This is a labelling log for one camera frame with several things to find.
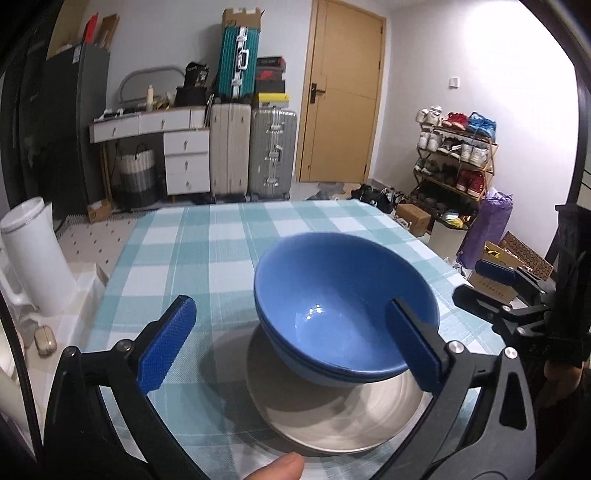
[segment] white desk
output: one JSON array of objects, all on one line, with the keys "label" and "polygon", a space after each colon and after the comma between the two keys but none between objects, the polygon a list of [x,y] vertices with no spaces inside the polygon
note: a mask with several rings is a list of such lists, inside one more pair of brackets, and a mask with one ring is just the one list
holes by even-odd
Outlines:
[{"label": "white desk", "polygon": [[162,133],[167,193],[209,192],[209,129],[203,128],[204,119],[202,106],[130,113],[91,124],[90,142]]}]

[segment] blue checkered tablecloth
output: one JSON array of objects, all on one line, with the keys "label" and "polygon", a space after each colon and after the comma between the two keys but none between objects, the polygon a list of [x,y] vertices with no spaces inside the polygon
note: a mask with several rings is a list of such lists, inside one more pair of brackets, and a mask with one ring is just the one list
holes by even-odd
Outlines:
[{"label": "blue checkered tablecloth", "polygon": [[[474,352],[498,353],[504,346],[488,324],[453,305],[452,292],[464,279],[372,206],[355,200],[268,202],[150,213],[125,246],[80,346],[102,350],[122,338],[133,339],[177,295],[192,297],[197,323],[162,387],[148,396],[179,443],[214,480],[242,479],[296,449],[256,412],[246,391],[245,357],[258,324],[252,294],[256,265],[282,237],[308,231],[346,232],[385,245],[411,262],[433,289],[445,340],[460,340]],[[141,456],[110,391],[103,393],[126,449]],[[473,393],[466,399],[450,435],[456,440],[474,400]],[[363,454],[308,456],[303,478],[370,478],[401,440],[398,435]]]}]

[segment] laundry basket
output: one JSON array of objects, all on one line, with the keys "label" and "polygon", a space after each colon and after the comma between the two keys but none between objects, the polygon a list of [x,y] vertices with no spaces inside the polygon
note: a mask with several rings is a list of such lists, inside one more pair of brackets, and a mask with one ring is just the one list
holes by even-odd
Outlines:
[{"label": "laundry basket", "polygon": [[126,207],[146,207],[158,200],[154,150],[122,155],[119,176]]}]

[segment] suitcase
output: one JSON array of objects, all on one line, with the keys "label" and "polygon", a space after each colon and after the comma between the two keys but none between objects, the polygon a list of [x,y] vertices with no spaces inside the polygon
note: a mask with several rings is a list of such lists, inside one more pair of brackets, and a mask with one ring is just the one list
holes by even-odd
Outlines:
[{"label": "suitcase", "polygon": [[254,92],[259,31],[255,28],[224,29],[217,74],[217,93],[236,99]]},{"label": "suitcase", "polygon": [[214,196],[246,195],[250,132],[250,105],[212,106],[209,171]]},{"label": "suitcase", "polygon": [[290,197],[297,115],[278,108],[252,111],[248,191],[251,200]]}]

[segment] stacked bowls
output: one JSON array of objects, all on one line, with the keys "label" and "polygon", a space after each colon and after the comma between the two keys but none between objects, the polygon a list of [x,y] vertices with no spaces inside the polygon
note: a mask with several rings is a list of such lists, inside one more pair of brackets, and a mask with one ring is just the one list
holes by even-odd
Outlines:
[{"label": "stacked bowls", "polygon": [[278,356],[319,385],[351,387],[407,369],[386,318],[393,298],[439,326],[431,288],[406,260],[370,240],[305,233],[282,240],[257,265],[255,304]]}]

